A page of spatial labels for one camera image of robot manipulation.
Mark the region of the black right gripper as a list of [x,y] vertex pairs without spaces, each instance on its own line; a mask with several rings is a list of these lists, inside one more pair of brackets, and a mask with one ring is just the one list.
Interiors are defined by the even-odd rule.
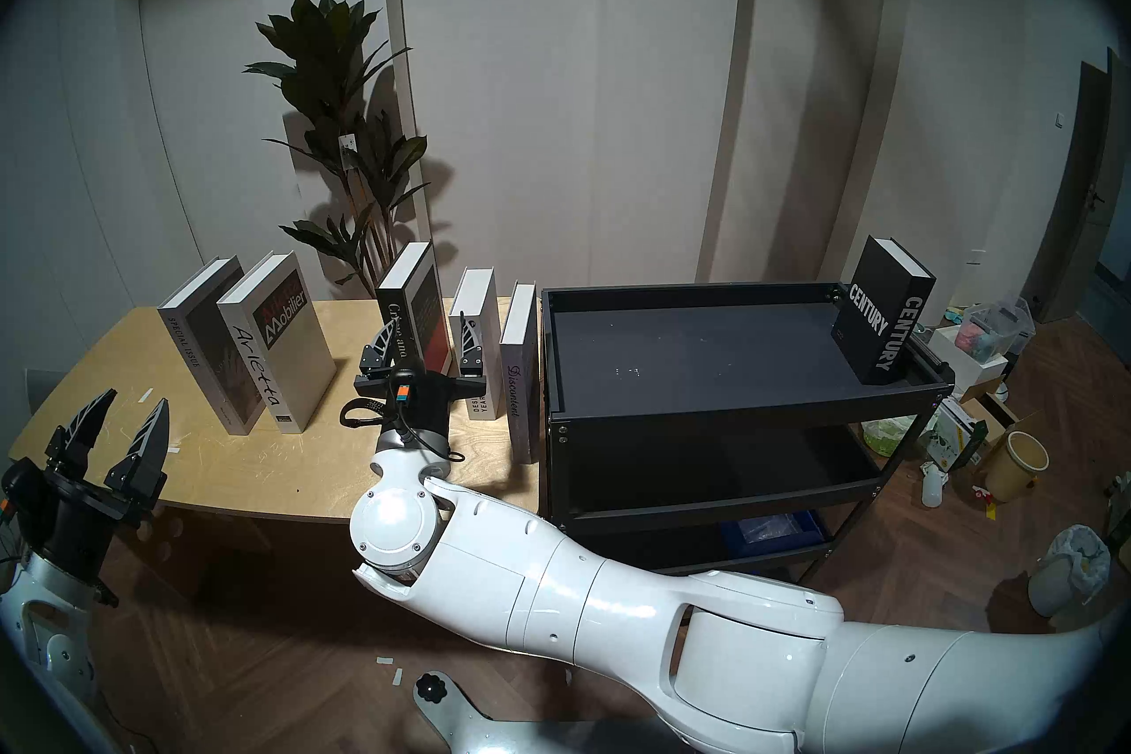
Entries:
[[381,434],[398,431],[402,435],[423,435],[429,432],[447,443],[451,404],[459,399],[481,398],[486,393],[478,318],[461,315],[458,328],[460,376],[428,370],[394,370],[400,318],[390,318],[364,346],[360,374],[353,382],[359,397],[383,402],[380,419],[353,421],[354,427],[379,423]]

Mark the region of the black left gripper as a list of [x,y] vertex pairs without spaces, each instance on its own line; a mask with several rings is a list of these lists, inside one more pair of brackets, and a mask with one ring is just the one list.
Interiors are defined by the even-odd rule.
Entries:
[[15,508],[31,551],[86,586],[96,584],[113,536],[152,518],[167,479],[163,471],[170,437],[170,407],[162,398],[135,434],[127,456],[97,487],[64,476],[86,475],[90,449],[116,390],[109,388],[58,426],[46,448],[46,469],[15,461],[2,488]]

